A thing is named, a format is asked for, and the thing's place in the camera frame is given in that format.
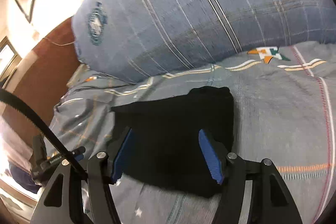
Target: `black fabric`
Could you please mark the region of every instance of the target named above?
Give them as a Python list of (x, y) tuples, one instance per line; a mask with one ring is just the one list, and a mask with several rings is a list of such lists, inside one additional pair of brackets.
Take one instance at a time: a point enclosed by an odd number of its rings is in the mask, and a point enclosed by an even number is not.
[(228, 88), (205, 86), (187, 95), (113, 107), (115, 129), (134, 131), (124, 173), (144, 183), (210, 197), (221, 192), (199, 147), (198, 133), (212, 133), (231, 151), (233, 98)]
[(8, 77), (9, 77), (9, 76), (6, 76), (5, 78), (3, 78), (2, 81), (0, 81), (0, 87), (3, 87), (3, 85), (6, 83)]
[(25, 171), (21, 170), (16, 165), (9, 162), (9, 171), (13, 179), (21, 185), (24, 189), (37, 194), (38, 190), (41, 188), (40, 185), (36, 185), (32, 179), (32, 176)]

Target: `wall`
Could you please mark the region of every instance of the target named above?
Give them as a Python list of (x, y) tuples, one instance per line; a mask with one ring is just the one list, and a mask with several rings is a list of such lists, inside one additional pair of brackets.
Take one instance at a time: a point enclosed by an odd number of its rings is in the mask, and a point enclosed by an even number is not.
[(0, 0), (0, 11), (0, 41), (2, 41), (8, 33), (7, 0)]
[(7, 0), (7, 26), (9, 41), (21, 58), (24, 58), (38, 41), (33, 40), (35, 30), (28, 23), (15, 0)]

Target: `striped pattern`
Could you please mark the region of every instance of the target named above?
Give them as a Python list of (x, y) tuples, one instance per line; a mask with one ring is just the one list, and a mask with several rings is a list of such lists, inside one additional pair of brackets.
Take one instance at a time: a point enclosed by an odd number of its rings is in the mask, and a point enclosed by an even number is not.
[[(322, 77), (315, 77), (314, 73), (311, 70), (312, 66), (315, 65), (313, 61), (317, 61), (316, 63), (321, 62), (321, 61), (314, 59), (311, 62), (306, 63), (304, 57), (302, 56), (302, 54), (300, 53), (300, 51), (298, 50), (296, 46), (293, 46), (291, 49), (293, 51), (293, 54), (297, 58), (299, 64), (303, 67), (306, 75), (314, 77), (319, 85), (322, 104), (323, 104), (324, 117), (325, 117), (325, 126), (327, 130), (326, 133), (327, 133), (327, 145), (328, 145), (328, 167), (329, 167), (328, 170), (330, 169), (330, 166), (331, 166), (331, 170), (327, 172), (327, 175), (326, 175), (320, 203), (319, 203), (318, 209), (312, 221), (312, 223), (314, 223), (315, 220), (317, 220), (317, 218), (322, 214), (327, 204), (327, 200), (329, 197), (331, 184), (332, 184), (334, 172), (335, 172), (335, 131), (334, 131), (334, 123), (333, 123), (333, 114), (332, 114), (331, 103), (330, 103), (330, 98), (329, 98), (328, 86)], [(332, 144), (332, 157), (330, 153), (331, 152), (330, 144)]]
[(162, 77), (167, 78), (167, 79), (171, 79), (171, 78), (175, 78), (175, 77), (179, 77), (179, 76), (183, 76), (183, 75), (192, 75), (192, 74), (212, 72), (212, 71), (215, 71), (218, 68), (221, 68), (221, 66), (211, 65), (210, 68), (187, 70), (187, 71), (176, 73), (174, 75), (171, 74), (171, 73), (166, 73), (165, 75), (162, 75)]
[(320, 177), (327, 176), (327, 170), (320, 170), (309, 173), (285, 173), (281, 174), (284, 180), (306, 180), (306, 179), (317, 179)]
[(150, 15), (150, 17), (152, 18), (152, 22), (154, 24), (154, 26), (156, 27), (157, 31), (159, 32), (163, 42), (166, 44), (166, 46), (168, 47), (168, 49), (176, 56), (176, 58), (184, 65), (186, 66), (188, 69), (190, 69), (190, 67), (184, 63), (179, 57), (178, 55), (173, 51), (173, 49), (169, 46), (169, 44), (167, 43), (167, 41), (170, 42), (170, 44), (174, 47), (174, 49), (179, 53), (179, 55), (193, 68), (194, 66), (182, 55), (182, 53), (177, 49), (177, 47), (173, 44), (172, 40), (170, 39), (169, 35), (167, 34), (165, 28), (163, 27), (162, 22), (160, 21), (157, 13), (155, 12), (154, 7), (152, 6), (151, 2), (149, 0), (141, 0), (144, 7), (146, 8), (148, 14)]
[(297, 172), (315, 172), (320, 170), (326, 170), (328, 164), (315, 164), (310, 166), (277, 166), (280, 173), (297, 173)]
[(68, 101), (65, 101), (64, 103), (61, 104), (62, 105), (65, 105), (65, 104), (68, 104), (68, 103), (71, 103), (71, 102), (75, 102), (77, 100), (82, 100), (83, 98), (75, 98), (75, 99), (71, 99), (71, 100), (68, 100)]
[(117, 90), (114, 90), (114, 89), (110, 89), (110, 90), (106, 90), (105, 92), (107, 93), (111, 93), (113, 95), (116, 95), (116, 96), (124, 96), (124, 95), (130, 95), (130, 94), (134, 94), (136, 92), (138, 92), (139, 90), (146, 90), (148, 89), (151, 85), (153, 84), (153, 77), (150, 77), (147, 81), (146, 84), (144, 85), (140, 85), (138, 87), (136, 87), (135, 89), (133, 90), (128, 90), (128, 91), (124, 91), (124, 92), (119, 92)]
[(278, 68), (284, 68), (286, 71), (307, 70), (323, 63), (326, 63), (326, 61), (316, 58), (302, 65), (294, 65), (294, 66), (279, 65)]
[(228, 69), (230, 71), (240, 71), (240, 70), (248, 69), (248, 68), (250, 68), (250, 67), (252, 67), (254, 65), (260, 64), (260, 63), (262, 63), (262, 62), (251, 59), (251, 60), (248, 60), (248, 61), (246, 61), (244, 63), (241, 63), (238, 66), (230, 67), (230, 68), (226, 68), (226, 69)]

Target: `gray bedsheet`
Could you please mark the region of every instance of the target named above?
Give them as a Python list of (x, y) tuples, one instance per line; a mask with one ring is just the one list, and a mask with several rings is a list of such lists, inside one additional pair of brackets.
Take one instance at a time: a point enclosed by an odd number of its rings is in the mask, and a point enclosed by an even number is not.
[[(89, 70), (55, 106), (50, 128), (68, 149), (84, 145), (89, 158), (111, 138), (111, 106), (183, 95), (205, 85), (227, 86), (235, 100), (234, 152), (248, 160), (271, 158), (303, 223), (310, 224), (336, 188), (335, 63), (335, 44), (303, 42), (242, 52), (136, 85)], [(54, 152), (48, 142), (47, 151)], [(247, 219), (250, 186), (247, 183), (241, 223)], [(111, 191), (124, 224), (211, 223), (219, 201), (218, 196), (204, 199), (163, 191), (126, 176)]]

